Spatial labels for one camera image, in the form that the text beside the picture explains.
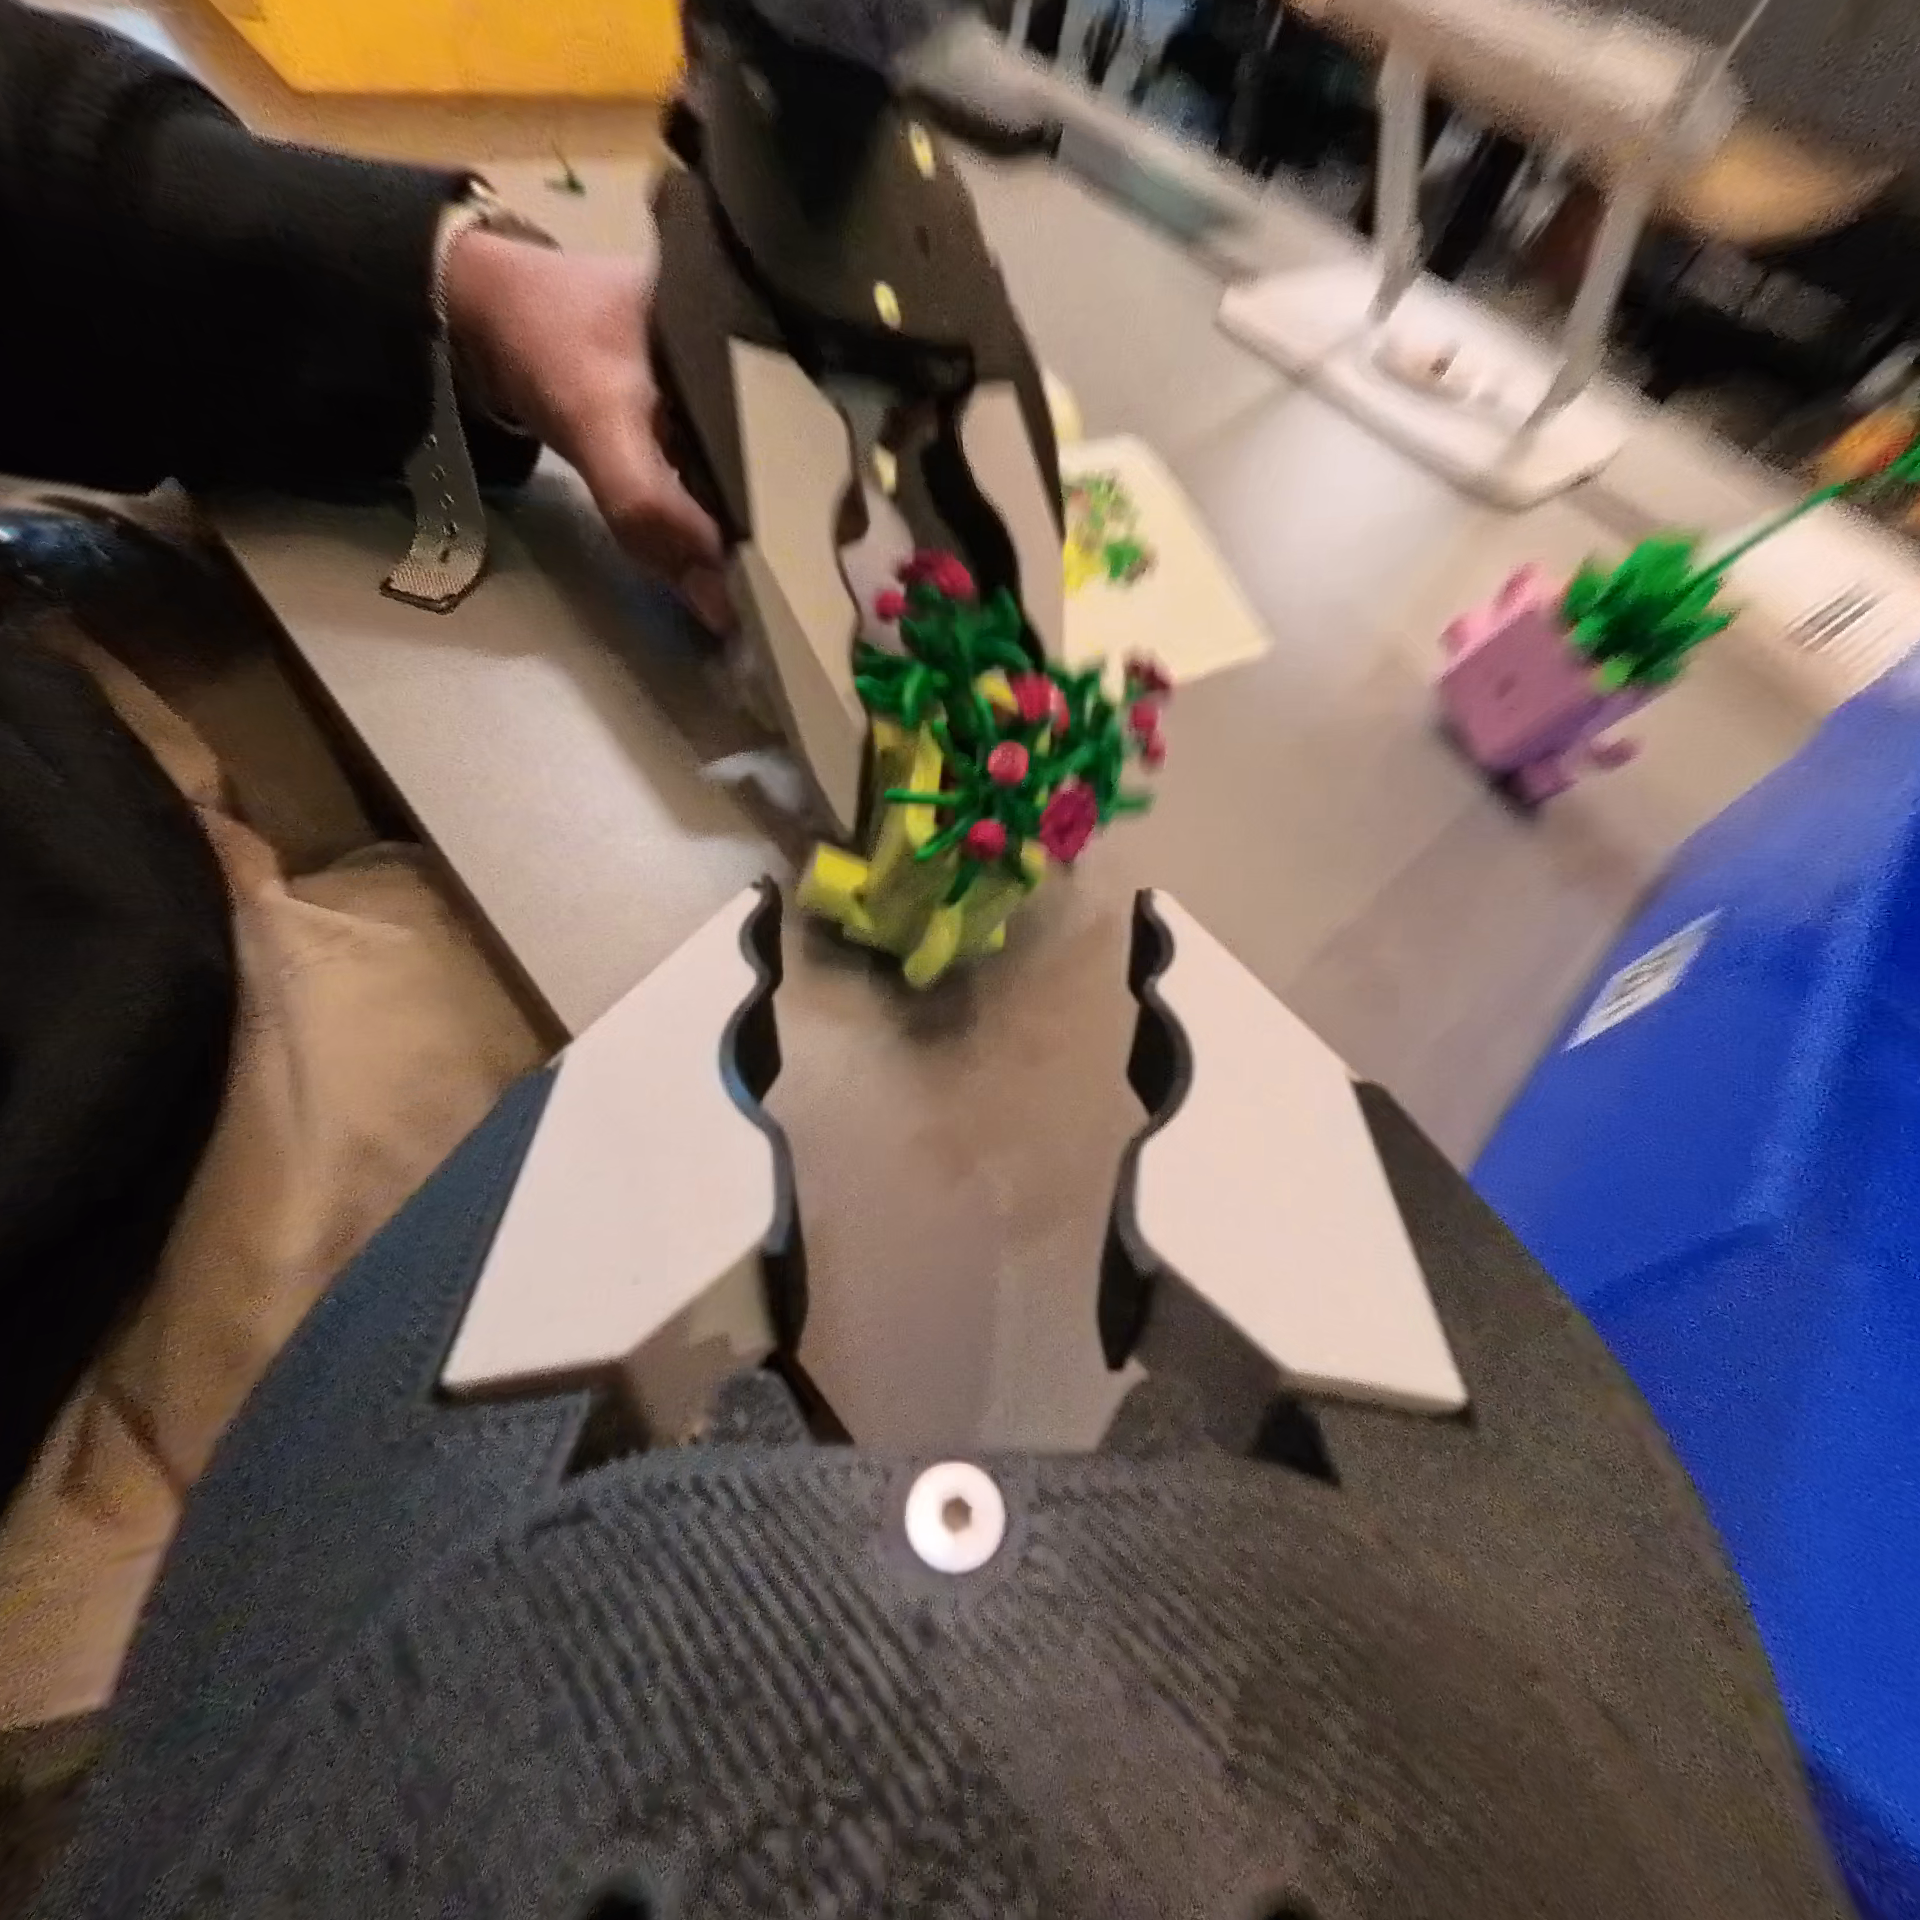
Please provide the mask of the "open instruction booklet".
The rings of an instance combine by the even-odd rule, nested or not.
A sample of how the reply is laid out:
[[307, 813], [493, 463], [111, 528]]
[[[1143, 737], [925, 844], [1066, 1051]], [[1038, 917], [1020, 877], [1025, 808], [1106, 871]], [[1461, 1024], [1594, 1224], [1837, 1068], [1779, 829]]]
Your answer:
[[1260, 612], [1156, 449], [1085, 439], [1062, 448], [1061, 469], [1068, 665], [1103, 665], [1117, 687], [1127, 657], [1148, 657], [1183, 686], [1269, 651]]

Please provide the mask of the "yellow plastic bin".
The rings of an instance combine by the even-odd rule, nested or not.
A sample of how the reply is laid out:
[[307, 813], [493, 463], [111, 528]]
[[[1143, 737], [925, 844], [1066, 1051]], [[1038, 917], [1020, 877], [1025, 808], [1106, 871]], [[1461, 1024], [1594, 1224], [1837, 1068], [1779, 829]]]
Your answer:
[[355, 99], [658, 102], [682, 1], [214, 1], [291, 89]]

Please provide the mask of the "pink brick planter figure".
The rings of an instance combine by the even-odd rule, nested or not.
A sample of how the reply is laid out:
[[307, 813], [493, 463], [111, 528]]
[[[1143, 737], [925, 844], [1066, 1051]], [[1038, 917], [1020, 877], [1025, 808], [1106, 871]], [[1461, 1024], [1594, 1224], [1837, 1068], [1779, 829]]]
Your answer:
[[1730, 532], [1659, 525], [1573, 566], [1515, 566], [1439, 636], [1437, 725], [1518, 804], [1630, 764], [1637, 726], [1701, 665], [1730, 663], [1831, 713], [1916, 647], [1916, 547], [1828, 481]]

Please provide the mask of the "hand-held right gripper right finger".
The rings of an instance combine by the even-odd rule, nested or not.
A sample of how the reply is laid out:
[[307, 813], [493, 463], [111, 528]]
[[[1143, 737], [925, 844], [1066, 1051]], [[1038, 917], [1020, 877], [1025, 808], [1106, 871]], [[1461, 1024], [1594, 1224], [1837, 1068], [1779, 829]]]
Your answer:
[[1451, 1420], [1471, 1396], [1369, 1087], [1174, 894], [1133, 897], [1100, 1356], [1199, 1384]]

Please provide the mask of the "yellow brick flower planter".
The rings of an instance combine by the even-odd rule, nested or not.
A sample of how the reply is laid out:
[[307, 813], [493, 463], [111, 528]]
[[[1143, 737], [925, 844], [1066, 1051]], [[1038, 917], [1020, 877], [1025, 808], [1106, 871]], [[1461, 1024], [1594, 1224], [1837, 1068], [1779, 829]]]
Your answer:
[[1045, 663], [1018, 599], [922, 549], [853, 648], [867, 720], [860, 839], [817, 846], [801, 903], [923, 990], [1004, 948], [1015, 912], [1151, 806], [1172, 683], [1155, 657]]

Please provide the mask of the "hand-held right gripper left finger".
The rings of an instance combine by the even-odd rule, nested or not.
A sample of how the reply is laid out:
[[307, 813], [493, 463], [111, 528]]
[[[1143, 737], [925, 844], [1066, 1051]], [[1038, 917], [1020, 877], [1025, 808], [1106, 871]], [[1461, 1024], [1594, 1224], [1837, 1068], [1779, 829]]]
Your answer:
[[725, 1380], [797, 1350], [797, 1176], [765, 1109], [781, 972], [781, 897], [757, 879], [563, 1048], [444, 1396], [588, 1390], [677, 1445]]

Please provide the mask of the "person's left forearm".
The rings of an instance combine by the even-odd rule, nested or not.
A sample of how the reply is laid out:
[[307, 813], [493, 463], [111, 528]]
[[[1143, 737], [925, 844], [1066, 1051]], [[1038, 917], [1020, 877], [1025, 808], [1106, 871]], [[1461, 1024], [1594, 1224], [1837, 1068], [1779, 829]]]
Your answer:
[[434, 405], [442, 231], [470, 191], [254, 134], [135, 41], [4, 5], [4, 472], [397, 481]]

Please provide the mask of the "person's left hand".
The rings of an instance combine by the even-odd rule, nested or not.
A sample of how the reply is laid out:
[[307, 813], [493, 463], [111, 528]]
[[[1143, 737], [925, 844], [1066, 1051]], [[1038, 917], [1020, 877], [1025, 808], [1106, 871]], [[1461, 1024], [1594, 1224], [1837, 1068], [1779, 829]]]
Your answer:
[[729, 636], [723, 539], [658, 435], [655, 260], [474, 227], [450, 244], [444, 289], [450, 343], [487, 405], [574, 469], [617, 547]]

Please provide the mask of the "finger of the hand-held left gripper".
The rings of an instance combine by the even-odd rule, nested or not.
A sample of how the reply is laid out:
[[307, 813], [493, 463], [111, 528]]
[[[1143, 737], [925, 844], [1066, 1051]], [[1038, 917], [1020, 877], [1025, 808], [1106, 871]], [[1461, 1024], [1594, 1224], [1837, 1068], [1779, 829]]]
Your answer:
[[1034, 657], [1066, 661], [1066, 518], [1046, 446], [1035, 446], [1015, 381], [945, 399], [918, 449], [922, 518], [925, 541], [967, 566], [982, 601], [1012, 601]]
[[854, 484], [847, 420], [785, 351], [732, 343], [729, 367], [747, 501], [732, 561], [735, 611], [822, 829], [853, 840], [868, 716], [853, 669], [860, 608], [836, 539]]

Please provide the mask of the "white desk lamp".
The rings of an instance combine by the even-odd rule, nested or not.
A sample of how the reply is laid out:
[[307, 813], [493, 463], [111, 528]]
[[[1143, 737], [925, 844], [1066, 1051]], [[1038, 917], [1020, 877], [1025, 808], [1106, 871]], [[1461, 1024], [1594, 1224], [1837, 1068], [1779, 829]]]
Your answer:
[[[1317, 5], [1378, 44], [1371, 254], [1231, 285], [1215, 323], [1454, 492], [1519, 511], [1601, 472], [1626, 405], [1590, 398], [1659, 191], [1710, 160], [1745, 107], [1723, 41], [1651, 11], [1538, 1]], [[1556, 345], [1537, 343], [1425, 270], [1425, 102], [1437, 85], [1518, 134], [1601, 171], [1601, 221]]]

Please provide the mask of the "blue plastic bin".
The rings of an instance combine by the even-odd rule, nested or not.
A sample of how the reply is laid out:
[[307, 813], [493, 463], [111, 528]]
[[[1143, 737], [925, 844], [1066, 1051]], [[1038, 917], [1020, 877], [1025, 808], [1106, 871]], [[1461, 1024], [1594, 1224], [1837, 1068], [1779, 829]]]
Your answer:
[[1858, 1911], [1916, 1916], [1916, 654], [1673, 855], [1471, 1181], [1710, 1509]]

